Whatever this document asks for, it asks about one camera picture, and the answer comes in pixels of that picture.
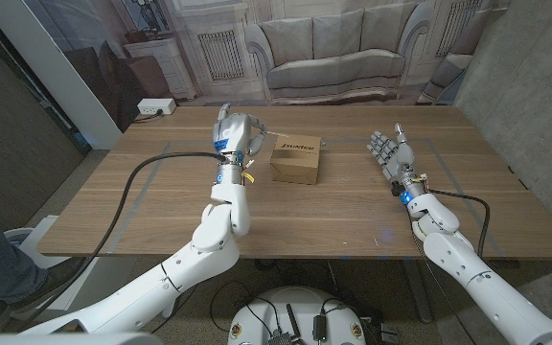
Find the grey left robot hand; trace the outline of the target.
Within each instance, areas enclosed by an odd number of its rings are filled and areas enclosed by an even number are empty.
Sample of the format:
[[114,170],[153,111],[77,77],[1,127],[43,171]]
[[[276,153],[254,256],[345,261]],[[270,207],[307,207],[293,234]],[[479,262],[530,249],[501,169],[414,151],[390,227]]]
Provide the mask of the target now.
[[212,140],[215,151],[231,155],[230,161],[242,165],[244,157],[256,155],[264,142],[266,126],[256,117],[246,113],[229,113],[230,103],[218,112],[213,126]]

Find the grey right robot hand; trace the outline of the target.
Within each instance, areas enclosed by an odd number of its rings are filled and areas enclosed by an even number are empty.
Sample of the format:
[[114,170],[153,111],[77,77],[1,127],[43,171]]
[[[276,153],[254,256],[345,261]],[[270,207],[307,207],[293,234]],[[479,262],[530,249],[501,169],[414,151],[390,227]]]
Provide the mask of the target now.
[[371,135],[367,149],[382,168],[385,178],[390,183],[400,184],[411,198],[426,193],[424,183],[415,173],[413,149],[408,145],[400,123],[395,124],[396,137],[390,139],[385,134],[375,131]]

